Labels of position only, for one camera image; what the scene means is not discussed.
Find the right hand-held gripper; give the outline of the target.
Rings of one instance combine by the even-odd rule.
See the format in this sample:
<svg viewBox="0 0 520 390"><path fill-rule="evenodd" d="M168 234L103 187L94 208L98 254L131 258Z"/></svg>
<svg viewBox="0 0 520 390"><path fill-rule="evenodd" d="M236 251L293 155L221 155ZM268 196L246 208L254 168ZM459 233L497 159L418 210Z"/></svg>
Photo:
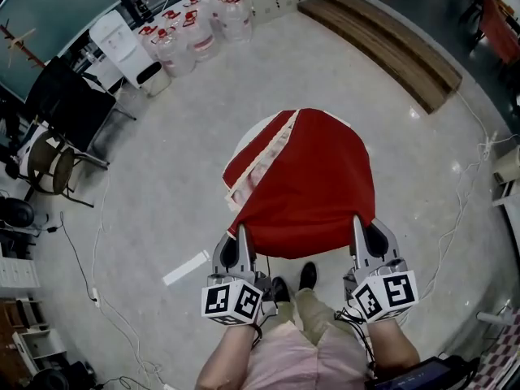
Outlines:
<svg viewBox="0 0 520 390"><path fill-rule="evenodd" d="M365 229L353 217L351 256L353 268L344 276L347 304L366 323L394 319L419 301L415 274L404 258L399 258L397 238L379 219ZM366 272L369 267L378 267Z"/></svg>

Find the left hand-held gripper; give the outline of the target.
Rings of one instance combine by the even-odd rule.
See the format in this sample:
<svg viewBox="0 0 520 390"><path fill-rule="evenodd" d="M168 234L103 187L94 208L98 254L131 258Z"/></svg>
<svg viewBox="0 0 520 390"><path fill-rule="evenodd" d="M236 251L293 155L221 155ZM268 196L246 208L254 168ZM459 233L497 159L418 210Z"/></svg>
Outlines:
<svg viewBox="0 0 520 390"><path fill-rule="evenodd" d="M225 232L215 246L201 316L226 327L260 323L278 314L270 276L255 273L256 253L248 228L239 224L236 239Z"/></svg>

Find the red tablecloth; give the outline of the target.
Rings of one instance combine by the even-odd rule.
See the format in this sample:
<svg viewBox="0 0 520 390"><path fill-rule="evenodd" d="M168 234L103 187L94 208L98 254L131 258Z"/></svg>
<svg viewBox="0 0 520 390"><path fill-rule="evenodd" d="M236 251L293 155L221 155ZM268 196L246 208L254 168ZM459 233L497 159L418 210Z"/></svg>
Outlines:
<svg viewBox="0 0 520 390"><path fill-rule="evenodd" d="M375 218L369 154L344 120L314 108L293 111L284 135L249 167L275 121L223 171L226 200L236 217L227 233L244 224L261 255L298 259L350 245L353 217Z"/></svg>

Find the person's left forearm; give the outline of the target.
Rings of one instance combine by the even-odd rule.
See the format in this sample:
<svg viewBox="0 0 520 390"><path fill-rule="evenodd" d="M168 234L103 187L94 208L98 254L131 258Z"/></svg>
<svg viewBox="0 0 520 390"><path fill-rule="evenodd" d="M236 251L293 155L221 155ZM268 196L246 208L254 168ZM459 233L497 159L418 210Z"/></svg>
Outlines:
<svg viewBox="0 0 520 390"><path fill-rule="evenodd" d="M195 390L240 390L256 334L250 325L229 327L202 367Z"/></svg>

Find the person's black left shoe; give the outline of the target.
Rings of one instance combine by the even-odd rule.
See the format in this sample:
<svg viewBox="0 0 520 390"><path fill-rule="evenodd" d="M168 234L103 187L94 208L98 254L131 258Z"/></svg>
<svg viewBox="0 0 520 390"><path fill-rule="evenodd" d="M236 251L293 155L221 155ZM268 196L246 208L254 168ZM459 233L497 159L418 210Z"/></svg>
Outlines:
<svg viewBox="0 0 520 390"><path fill-rule="evenodd" d="M273 290L274 302L276 304L291 301L288 286L281 277L276 276L272 280L272 290Z"/></svg>

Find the person's black shoe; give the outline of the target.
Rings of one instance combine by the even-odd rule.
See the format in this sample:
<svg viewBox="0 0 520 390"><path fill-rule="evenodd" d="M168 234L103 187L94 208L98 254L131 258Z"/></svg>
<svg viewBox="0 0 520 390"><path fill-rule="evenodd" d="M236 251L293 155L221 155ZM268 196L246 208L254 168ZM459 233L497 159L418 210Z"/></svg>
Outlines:
<svg viewBox="0 0 520 390"><path fill-rule="evenodd" d="M272 290L273 290L274 302L276 304L291 301L288 286L281 277L276 276L272 280Z"/></svg>
<svg viewBox="0 0 520 390"><path fill-rule="evenodd" d="M304 289L313 290L317 284L318 273L317 267L313 262L307 262L301 269L299 291Z"/></svg>

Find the person's khaki trousers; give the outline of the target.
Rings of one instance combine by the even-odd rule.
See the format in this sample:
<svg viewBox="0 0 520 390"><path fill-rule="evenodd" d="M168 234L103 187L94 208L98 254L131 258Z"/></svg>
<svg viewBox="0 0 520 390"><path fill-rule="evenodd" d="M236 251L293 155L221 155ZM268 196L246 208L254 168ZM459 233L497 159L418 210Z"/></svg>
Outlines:
<svg viewBox="0 0 520 390"><path fill-rule="evenodd" d="M354 330L347 323L335 319L335 311L320 301L310 288L303 288L295 295L296 304L291 297L283 297L277 302L278 314L271 320L268 330L289 323L312 345L318 347L326 340L355 340Z"/></svg>

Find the person's pink shirt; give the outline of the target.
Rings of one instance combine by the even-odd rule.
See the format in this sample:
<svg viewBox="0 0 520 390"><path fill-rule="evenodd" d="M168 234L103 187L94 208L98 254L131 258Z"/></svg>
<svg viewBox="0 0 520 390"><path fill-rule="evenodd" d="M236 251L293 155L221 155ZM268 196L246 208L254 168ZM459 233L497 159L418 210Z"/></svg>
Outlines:
<svg viewBox="0 0 520 390"><path fill-rule="evenodd" d="M240 390L365 390L365 350L349 332L328 324L317 344L287 321L252 350Z"/></svg>

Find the black screen device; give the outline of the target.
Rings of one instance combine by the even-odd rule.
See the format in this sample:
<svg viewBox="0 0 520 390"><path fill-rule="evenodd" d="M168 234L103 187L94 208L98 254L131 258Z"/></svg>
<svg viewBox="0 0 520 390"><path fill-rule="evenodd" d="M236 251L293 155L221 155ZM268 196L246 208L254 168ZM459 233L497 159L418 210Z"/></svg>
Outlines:
<svg viewBox="0 0 520 390"><path fill-rule="evenodd" d="M393 378L365 382L366 390L465 390L476 376L480 358L430 357Z"/></svg>

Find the small white waste bin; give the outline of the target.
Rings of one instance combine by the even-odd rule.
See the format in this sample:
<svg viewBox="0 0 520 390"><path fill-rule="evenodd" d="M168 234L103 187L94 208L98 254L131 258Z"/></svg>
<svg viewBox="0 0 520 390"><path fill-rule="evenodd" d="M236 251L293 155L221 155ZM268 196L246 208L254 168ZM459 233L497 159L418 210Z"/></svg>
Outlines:
<svg viewBox="0 0 520 390"><path fill-rule="evenodd" d="M149 98L157 96L171 84L171 77L163 65L156 61L136 77L136 82Z"/></svg>

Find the white drawer cabinet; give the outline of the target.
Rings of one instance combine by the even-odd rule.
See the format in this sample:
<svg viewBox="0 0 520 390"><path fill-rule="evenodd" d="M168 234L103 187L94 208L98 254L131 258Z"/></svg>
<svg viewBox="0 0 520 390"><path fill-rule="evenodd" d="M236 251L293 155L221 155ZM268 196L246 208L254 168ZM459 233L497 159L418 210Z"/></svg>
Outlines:
<svg viewBox="0 0 520 390"><path fill-rule="evenodd" d="M34 262L0 257L0 287L39 288L40 282Z"/></svg>

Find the cluster of clear water jugs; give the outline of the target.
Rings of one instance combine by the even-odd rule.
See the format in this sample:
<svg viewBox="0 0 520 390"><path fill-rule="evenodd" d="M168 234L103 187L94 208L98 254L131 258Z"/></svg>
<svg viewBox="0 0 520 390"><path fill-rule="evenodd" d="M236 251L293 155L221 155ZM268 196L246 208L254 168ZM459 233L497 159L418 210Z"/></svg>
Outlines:
<svg viewBox="0 0 520 390"><path fill-rule="evenodd" d="M188 0L180 11L163 12L158 24L141 27L138 35L168 75L183 76L213 58L221 40L250 41L252 14L245 0Z"/></svg>

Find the white water dispenser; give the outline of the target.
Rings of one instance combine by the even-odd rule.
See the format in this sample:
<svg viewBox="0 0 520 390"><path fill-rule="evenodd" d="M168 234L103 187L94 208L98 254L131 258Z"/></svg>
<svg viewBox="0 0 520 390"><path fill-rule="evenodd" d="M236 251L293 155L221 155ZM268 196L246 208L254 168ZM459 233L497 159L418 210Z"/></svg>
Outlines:
<svg viewBox="0 0 520 390"><path fill-rule="evenodd" d="M137 77L154 61L123 16L116 10L108 12L89 29L89 36L127 81L139 89Z"/></svg>

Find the white metal frame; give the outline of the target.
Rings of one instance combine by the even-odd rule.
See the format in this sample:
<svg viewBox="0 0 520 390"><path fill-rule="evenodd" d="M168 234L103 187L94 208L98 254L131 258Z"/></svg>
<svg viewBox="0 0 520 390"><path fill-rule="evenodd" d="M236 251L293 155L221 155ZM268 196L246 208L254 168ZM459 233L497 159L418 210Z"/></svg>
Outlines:
<svg viewBox="0 0 520 390"><path fill-rule="evenodd" d="M476 318L480 322L488 323L491 325L497 325L502 327L508 327L514 325L514 310L505 305L496 314L479 311L476 314Z"/></svg>

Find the black framed window wall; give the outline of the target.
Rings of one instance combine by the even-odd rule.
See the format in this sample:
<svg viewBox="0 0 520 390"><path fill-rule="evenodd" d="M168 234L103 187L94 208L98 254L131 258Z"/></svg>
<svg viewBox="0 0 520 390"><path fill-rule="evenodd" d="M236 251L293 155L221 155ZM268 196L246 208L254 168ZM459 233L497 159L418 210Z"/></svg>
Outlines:
<svg viewBox="0 0 520 390"><path fill-rule="evenodd" d="M66 53L70 46L109 11L118 11L131 28L151 21L181 0L2 0L0 24L7 21L16 37L36 28L25 45L42 61ZM8 41L0 32L0 87L24 101L41 72L18 50L7 67Z"/></svg>

